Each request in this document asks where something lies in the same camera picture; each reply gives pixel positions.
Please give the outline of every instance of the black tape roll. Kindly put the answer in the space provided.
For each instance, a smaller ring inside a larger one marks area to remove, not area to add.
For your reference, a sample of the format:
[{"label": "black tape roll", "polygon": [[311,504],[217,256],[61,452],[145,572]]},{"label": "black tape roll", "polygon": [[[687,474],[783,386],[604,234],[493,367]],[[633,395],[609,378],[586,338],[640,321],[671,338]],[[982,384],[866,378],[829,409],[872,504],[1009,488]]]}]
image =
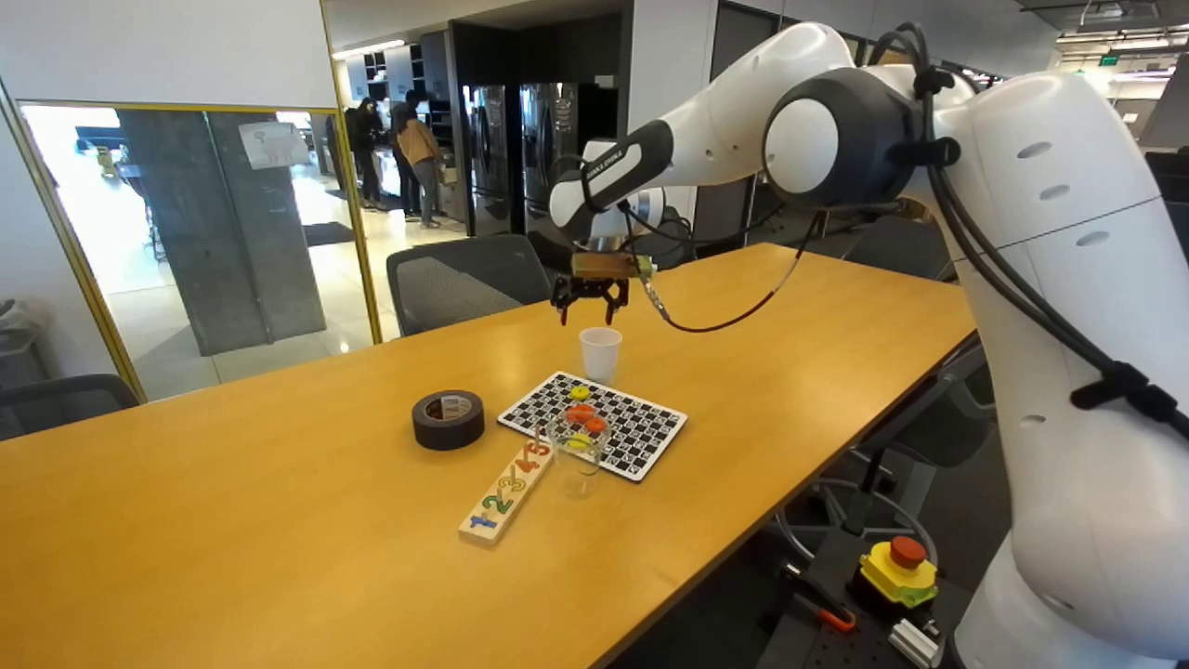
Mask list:
[{"label": "black tape roll", "polygon": [[414,433],[426,448],[456,448],[483,433],[483,403],[469,391],[426,395],[414,405]]}]

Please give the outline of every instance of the person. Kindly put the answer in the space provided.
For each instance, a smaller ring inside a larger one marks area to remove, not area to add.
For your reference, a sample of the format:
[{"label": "person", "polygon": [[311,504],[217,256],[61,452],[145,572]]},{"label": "person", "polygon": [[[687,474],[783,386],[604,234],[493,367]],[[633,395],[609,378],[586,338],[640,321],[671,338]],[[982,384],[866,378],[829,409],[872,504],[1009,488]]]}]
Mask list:
[{"label": "person", "polygon": [[379,141],[379,111],[377,99],[359,99],[359,108],[347,111],[348,153],[355,158],[355,180],[363,206],[379,206],[379,175],[377,175],[377,141]]},{"label": "person", "polygon": [[393,149],[409,158],[420,183],[420,222],[436,225],[436,210],[441,210],[440,206],[441,149],[436,130],[426,130],[409,108],[398,108]]},{"label": "person", "polygon": [[403,207],[405,207],[405,215],[420,215],[420,183],[416,183],[414,165],[398,149],[398,118],[409,118],[405,103],[390,108],[390,149],[393,149],[393,165],[398,165],[398,175],[403,175]]}]

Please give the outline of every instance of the wooden table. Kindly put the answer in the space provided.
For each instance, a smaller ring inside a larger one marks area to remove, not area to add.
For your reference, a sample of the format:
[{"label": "wooden table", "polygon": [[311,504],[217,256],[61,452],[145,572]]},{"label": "wooden table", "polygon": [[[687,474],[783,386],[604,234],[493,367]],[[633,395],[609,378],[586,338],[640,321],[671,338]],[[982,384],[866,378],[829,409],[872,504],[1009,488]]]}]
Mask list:
[{"label": "wooden table", "polygon": [[[786,263],[754,246],[658,291],[717,321]],[[617,386],[692,422],[644,482],[556,457],[497,546],[456,534],[525,447],[493,411],[576,370],[593,302],[0,443],[0,665],[609,661],[973,329],[956,285],[826,256],[706,338],[633,302]],[[420,448],[414,405],[447,386],[486,433]]]}]

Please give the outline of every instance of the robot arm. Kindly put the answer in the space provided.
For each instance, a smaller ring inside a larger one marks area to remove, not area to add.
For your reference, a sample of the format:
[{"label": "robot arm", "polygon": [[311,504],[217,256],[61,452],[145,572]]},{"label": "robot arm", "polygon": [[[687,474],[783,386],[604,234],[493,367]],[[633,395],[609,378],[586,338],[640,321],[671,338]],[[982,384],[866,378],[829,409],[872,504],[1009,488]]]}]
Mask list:
[{"label": "robot arm", "polygon": [[758,171],[826,207],[934,199],[993,363],[1016,504],[959,628],[967,665],[1173,665],[1189,656],[1189,267],[1161,188],[1078,78],[934,92],[920,72],[850,66],[829,27],[799,22],[562,183],[550,210],[586,239],[640,187]]}]

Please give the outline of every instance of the black chair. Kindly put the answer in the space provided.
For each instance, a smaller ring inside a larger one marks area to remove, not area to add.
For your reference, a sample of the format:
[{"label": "black chair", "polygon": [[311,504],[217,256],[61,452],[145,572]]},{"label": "black chair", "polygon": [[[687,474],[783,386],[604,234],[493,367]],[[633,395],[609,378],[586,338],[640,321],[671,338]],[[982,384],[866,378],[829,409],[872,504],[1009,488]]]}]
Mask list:
[{"label": "black chair", "polygon": [[554,277],[525,234],[490,234],[398,250],[385,284],[403,334],[547,302]]},{"label": "black chair", "polygon": [[0,438],[50,432],[139,405],[118,375],[67,375],[0,391]]},{"label": "black chair", "polygon": [[[943,239],[934,222],[879,220],[863,232],[848,260],[950,284]],[[817,474],[772,529],[804,561],[815,561],[829,534],[863,541],[913,534],[936,561],[940,551],[920,529],[929,482],[940,467],[964,463],[997,426],[988,363],[976,334],[959,346],[902,405],[888,411],[834,472]]]}]

